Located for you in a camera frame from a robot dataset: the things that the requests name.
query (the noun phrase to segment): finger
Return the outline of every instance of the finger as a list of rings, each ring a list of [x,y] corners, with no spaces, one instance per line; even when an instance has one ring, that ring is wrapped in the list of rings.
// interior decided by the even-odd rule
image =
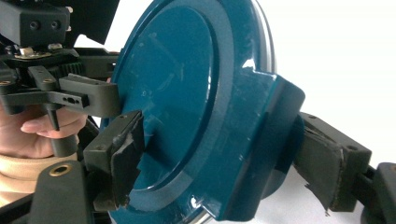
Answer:
[[[77,134],[79,130],[81,130],[86,123],[85,118],[80,118],[73,123],[67,124],[65,126],[62,126],[59,131],[55,130],[49,130],[49,131],[40,131],[37,132],[36,134],[48,137],[48,138],[65,138],[67,136],[70,136],[72,134]]]
[[[87,115],[61,108],[56,111],[60,127],[67,126],[78,119],[86,119]],[[54,130],[48,115],[31,119],[23,123],[21,130],[26,133],[48,132]]]

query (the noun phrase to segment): white background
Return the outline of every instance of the white background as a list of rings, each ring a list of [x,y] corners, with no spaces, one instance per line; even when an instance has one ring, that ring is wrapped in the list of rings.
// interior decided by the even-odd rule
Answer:
[[[150,2],[120,1],[107,49],[123,47]],[[372,166],[396,162],[396,2],[259,2],[275,41],[277,72],[305,92],[302,111],[370,148]],[[360,223],[361,205],[354,214],[326,217],[304,184],[291,170],[250,223]]]

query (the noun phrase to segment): hole in bracket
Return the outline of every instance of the hole in bracket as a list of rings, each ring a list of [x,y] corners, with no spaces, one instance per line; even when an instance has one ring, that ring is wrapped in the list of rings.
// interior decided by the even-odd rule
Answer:
[[[44,83],[49,83],[49,82],[53,82],[53,80],[51,78],[46,78],[43,80]]]
[[[49,171],[49,175],[51,176],[61,176],[69,173],[72,170],[72,166],[70,164],[63,164],[57,166]]]
[[[358,148],[357,147],[353,147],[353,146],[346,146],[348,149],[351,149],[351,150],[355,150],[355,151],[357,151],[358,150]]]
[[[74,105],[74,104],[79,104],[79,101],[78,101],[78,100],[75,100],[75,99],[73,99],[73,98],[71,98],[71,97],[68,97],[68,98],[65,98],[65,97],[64,97],[64,101],[65,101],[65,102],[67,101],[67,103],[72,104],[72,105]]]

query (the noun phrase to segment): black plastic part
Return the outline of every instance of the black plastic part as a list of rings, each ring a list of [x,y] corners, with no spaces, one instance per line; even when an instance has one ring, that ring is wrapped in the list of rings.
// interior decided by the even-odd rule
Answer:
[[[87,199],[81,164],[56,163],[38,177],[29,223],[93,223]]]
[[[68,157],[77,152],[78,145],[74,135],[65,138],[51,139],[53,153],[56,157]]]
[[[42,65],[27,68],[34,78],[36,86],[42,91],[54,91],[58,87],[55,77]]]
[[[8,95],[0,95],[0,100],[3,105],[7,106],[55,103],[58,105],[66,105],[68,108],[73,107],[75,110],[82,112],[84,112],[84,107],[89,105],[87,94],[67,91],[21,91]]]
[[[58,122],[58,116],[56,115],[56,110],[55,109],[47,109],[47,115],[49,116],[49,121],[55,131],[59,131],[59,122]]]
[[[297,171],[325,209],[353,211],[357,202],[353,184],[367,171],[371,151],[317,117],[305,113],[302,117],[305,138],[294,161]]]
[[[108,52],[105,49],[76,49],[79,59],[84,64],[85,76],[94,79],[107,80],[113,75],[119,53]]]
[[[373,186],[387,223],[396,223],[396,164],[383,162],[376,169]]]
[[[369,219],[381,220],[383,223],[385,222],[384,215],[373,185],[374,176],[375,169],[373,167],[369,167],[365,174],[358,175],[352,188],[352,194],[364,205],[365,211],[362,218],[364,217],[367,223],[373,222]]]
[[[64,63],[57,66],[49,67],[49,72],[57,79],[67,77],[69,74],[84,76],[84,66],[81,62]]]
[[[72,7],[70,15],[71,32],[64,44],[73,47],[79,35],[105,44],[108,31],[116,14],[120,0],[45,0],[56,7]]]
[[[0,35],[23,47],[63,43],[70,24],[65,7],[0,1]]]
[[[17,89],[16,72],[4,62],[0,62],[0,95],[9,94]]]
[[[21,217],[25,217],[30,211],[32,199],[33,194],[30,194],[14,203],[0,207],[0,223],[11,223]]]
[[[133,111],[116,117],[84,150],[95,211],[115,210],[129,202],[144,152],[143,116]]]
[[[93,118],[88,116],[85,126],[78,133],[78,160],[83,161],[83,149],[86,148],[91,141],[99,134],[99,128]]]

